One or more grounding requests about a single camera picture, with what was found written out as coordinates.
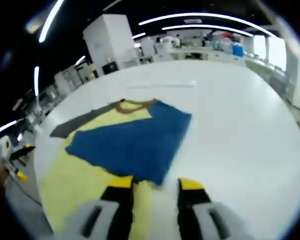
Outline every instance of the brown collar trim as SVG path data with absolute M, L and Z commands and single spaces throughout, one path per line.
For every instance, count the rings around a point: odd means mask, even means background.
M 136 112 L 136 111 L 139 111 L 141 109 L 145 109 L 145 108 L 148 108 L 150 107 L 151 105 L 155 104 L 156 102 L 158 102 L 157 99 L 152 99 L 150 101 L 131 101 L 131 100 L 124 100 L 126 103 L 129 103 L 129 104 L 136 104 L 136 105 L 140 105 L 139 107 L 135 108 L 135 109 L 124 109 L 121 107 L 121 102 L 122 101 L 118 101 L 116 104 L 115 104 L 115 109 L 121 113 L 121 114 L 131 114 L 133 112 Z

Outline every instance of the blue cloth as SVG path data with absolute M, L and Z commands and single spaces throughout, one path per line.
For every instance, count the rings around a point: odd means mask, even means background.
M 188 129 L 191 114 L 163 102 L 152 118 L 78 131 L 66 151 L 109 172 L 161 185 Z

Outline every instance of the dark gray cloth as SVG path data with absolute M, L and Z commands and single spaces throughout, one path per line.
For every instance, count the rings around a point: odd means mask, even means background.
M 117 102 L 113 102 L 107 106 L 101 107 L 99 109 L 92 110 L 86 114 L 77 116 L 65 123 L 62 123 L 52 131 L 50 137 L 62 138 L 66 139 L 70 133 L 74 130 L 80 128 L 82 125 L 90 122 L 91 120 L 95 119 L 96 117 L 104 114 L 112 109 L 115 108 Z

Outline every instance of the ceiling light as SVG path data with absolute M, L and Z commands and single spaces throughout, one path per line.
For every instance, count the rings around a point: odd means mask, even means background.
M 14 121 L 12 121 L 12 122 L 7 123 L 7 124 L 4 125 L 4 126 L 1 126 L 1 127 L 0 127 L 0 132 L 2 132 L 3 130 L 5 130 L 5 129 L 11 127 L 12 125 L 15 125 L 16 123 L 17 123 L 17 120 L 14 120 Z
M 142 36 L 144 36 L 144 35 L 146 35 L 145 32 L 139 33 L 139 34 L 137 34 L 137 35 L 132 36 L 132 39 L 136 39 L 136 38 L 142 37 Z
M 56 2 L 56 4 L 53 6 L 51 12 L 49 13 L 49 16 L 47 17 L 47 19 L 43 25 L 43 28 L 42 28 L 42 31 L 41 31 L 41 34 L 39 37 L 39 43 L 42 43 L 46 39 L 50 25 L 51 25 L 52 21 L 54 20 L 55 16 L 57 15 L 57 12 L 59 11 L 63 2 L 64 2 L 64 0 L 58 0 Z
M 112 6 L 116 5 L 117 3 L 121 2 L 122 0 L 116 0 L 113 3 L 109 4 L 108 6 L 106 6 L 104 9 L 102 9 L 102 11 L 107 11 L 109 8 L 111 8 Z
M 215 26 L 215 25 L 206 25 L 206 24 L 188 24 L 188 25 L 178 25 L 178 26 L 166 26 L 163 27 L 162 30 L 169 30 L 169 29 L 182 29 L 182 28 L 208 28 L 208 29 L 221 29 L 226 31 L 235 32 L 238 34 L 242 34 L 248 37 L 253 37 L 251 33 L 248 33 L 246 31 L 241 31 L 238 29 L 234 29 L 231 27 L 225 27 L 225 26 Z
M 85 58 L 86 58 L 86 56 L 80 57 L 79 60 L 75 62 L 75 65 L 78 65 L 79 63 L 81 63 L 81 61 Z
M 255 29 L 258 29 L 266 34 L 268 34 L 271 37 L 276 37 L 273 33 L 269 32 L 268 30 L 264 29 L 263 27 L 260 27 L 252 22 L 233 17 L 233 16 L 227 16 L 227 15 L 222 15 L 222 14 L 216 14 L 216 13 L 207 13 L 207 12 L 189 12 L 189 13 L 177 13 L 177 14 L 170 14 L 170 15 L 165 15 L 165 16 L 159 16 L 155 17 L 146 21 L 139 22 L 139 25 L 144 25 L 148 23 L 152 23 L 155 21 L 163 20 L 163 19 L 170 19 L 170 18 L 178 18 L 178 17 L 192 17 L 192 16 L 200 16 L 200 17 L 215 17 L 215 18 L 221 18 L 221 19 L 228 19 L 232 21 L 236 21 L 242 24 L 246 24 L 250 27 L 254 27 Z
M 22 101 L 23 101 L 23 99 L 22 99 L 22 98 L 19 98 L 19 99 L 16 101 L 15 105 L 13 106 L 12 111 L 15 111 L 15 110 L 20 106 L 20 104 L 22 103 Z
M 34 68 L 34 95 L 36 97 L 39 95 L 38 78 L 39 78 L 39 67 L 36 66 Z

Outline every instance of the table surface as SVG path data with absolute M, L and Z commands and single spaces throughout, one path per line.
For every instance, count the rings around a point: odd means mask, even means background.
M 155 191 L 150 239 L 177 234 L 177 179 L 201 182 L 258 238 L 282 233 L 300 208 L 300 130 L 276 92 L 240 65 L 179 60 L 131 67 L 82 85 L 39 126 L 34 168 L 39 182 L 63 139 L 52 130 L 119 99 L 156 98 L 192 114 L 162 190 Z

